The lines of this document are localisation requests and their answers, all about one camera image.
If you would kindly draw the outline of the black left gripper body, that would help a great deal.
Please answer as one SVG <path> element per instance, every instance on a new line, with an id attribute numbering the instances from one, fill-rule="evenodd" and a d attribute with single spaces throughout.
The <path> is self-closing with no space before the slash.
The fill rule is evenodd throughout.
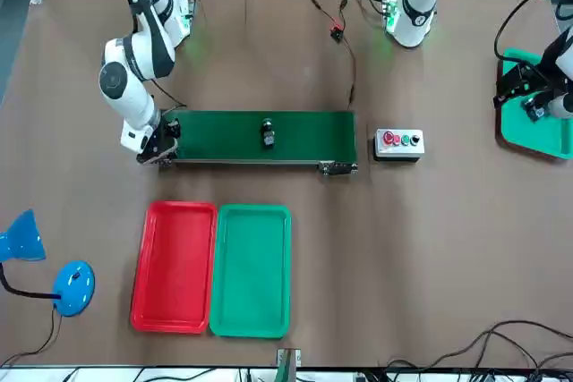
<path id="1" fill-rule="evenodd" d="M 504 95 L 529 95 L 544 88 L 544 79 L 525 64 L 514 65 L 503 74 Z"/>

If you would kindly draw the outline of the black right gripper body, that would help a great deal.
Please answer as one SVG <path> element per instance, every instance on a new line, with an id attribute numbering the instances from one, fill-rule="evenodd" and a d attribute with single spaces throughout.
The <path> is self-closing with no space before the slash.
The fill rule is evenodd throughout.
<path id="1" fill-rule="evenodd" d="M 178 148 L 179 125 L 160 125 L 151 135 L 144 150 L 136 156 L 138 163 L 159 163 L 171 159 Z"/>

